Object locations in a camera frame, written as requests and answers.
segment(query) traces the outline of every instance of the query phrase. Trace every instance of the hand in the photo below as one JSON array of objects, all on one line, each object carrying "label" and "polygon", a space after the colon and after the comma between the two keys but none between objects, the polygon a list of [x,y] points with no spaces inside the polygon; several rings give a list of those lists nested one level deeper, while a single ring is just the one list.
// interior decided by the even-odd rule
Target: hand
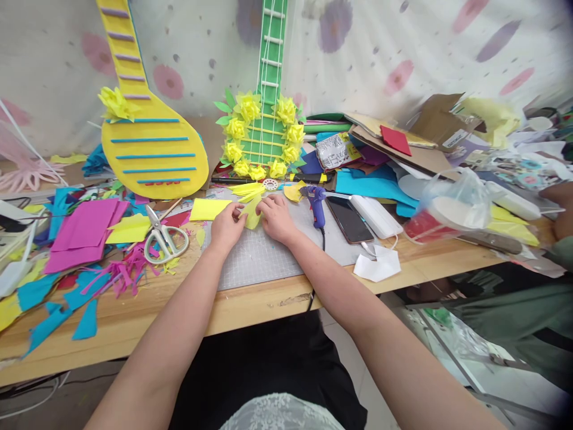
[{"label": "hand", "polygon": [[240,203],[229,203],[223,211],[215,217],[211,225],[211,244],[220,251],[228,253],[237,243],[247,222],[248,214],[241,219],[241,211],[245,206]]},{"label": "hand", "polygon": [[287,202],[282,195],[271,194],[265,197],[256,210],[257,215],[263,213],[263,229],[274,240],[289,246],[301,234],[292,221]]}]

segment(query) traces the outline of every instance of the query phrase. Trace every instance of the cardboard box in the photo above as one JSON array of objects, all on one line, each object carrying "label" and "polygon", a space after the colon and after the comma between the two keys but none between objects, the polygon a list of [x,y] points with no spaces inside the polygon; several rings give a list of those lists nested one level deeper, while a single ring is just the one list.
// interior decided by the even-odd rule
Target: cardboard box
[{"label": "cardboard box", "polygon": [[450,112],[464,94],[434,94],[422,105],[420,117],[410,129],[438,145],[442,152],[453,152],[472,131],[482,123]]}]

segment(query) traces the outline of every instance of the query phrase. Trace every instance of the plastic bag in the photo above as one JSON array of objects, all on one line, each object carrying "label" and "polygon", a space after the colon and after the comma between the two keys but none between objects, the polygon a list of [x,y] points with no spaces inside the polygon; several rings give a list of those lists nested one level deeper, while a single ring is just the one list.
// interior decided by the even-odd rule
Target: plastic bag
[{"label": "plastic bag", "polygon": [[437,174],[424,188],[416,214],[404,225],[411,241],[450,239],[483,230],[491,222],[491,198],[478,175],[467,167],[450,171],[460,174],[456,182],[441,181]]}]

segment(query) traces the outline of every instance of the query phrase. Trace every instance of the guitar body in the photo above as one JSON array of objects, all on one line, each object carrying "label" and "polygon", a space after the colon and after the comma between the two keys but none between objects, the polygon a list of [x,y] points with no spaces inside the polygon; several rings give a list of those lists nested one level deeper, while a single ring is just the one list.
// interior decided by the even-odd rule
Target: guitar body
[{"label": "guitar body", "polygon": [[141,110],[135,122],[105,120],[101,143],[109,165],[131,191],[153,199],[195,193],[207,180],[201,137],[150,90],[128,0],[97,0],[121,93]]}]

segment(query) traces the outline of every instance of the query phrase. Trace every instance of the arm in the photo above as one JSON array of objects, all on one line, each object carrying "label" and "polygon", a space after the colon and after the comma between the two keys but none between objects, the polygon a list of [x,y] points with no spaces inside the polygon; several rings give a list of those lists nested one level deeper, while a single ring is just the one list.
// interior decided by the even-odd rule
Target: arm
[{"label": "arm", "polygon": [[328,312],[351,335],[402,429],[503,429],[360,281],[294,226],[286,202],[257,206],[263,228],[284,243]]},{"label": "arm", "polygon": [[147,329],[86,430],[167,429],[207,329],[223,263],[247,221],[238,220],[242,207],[230,204],[213,221],[210,245]]}]

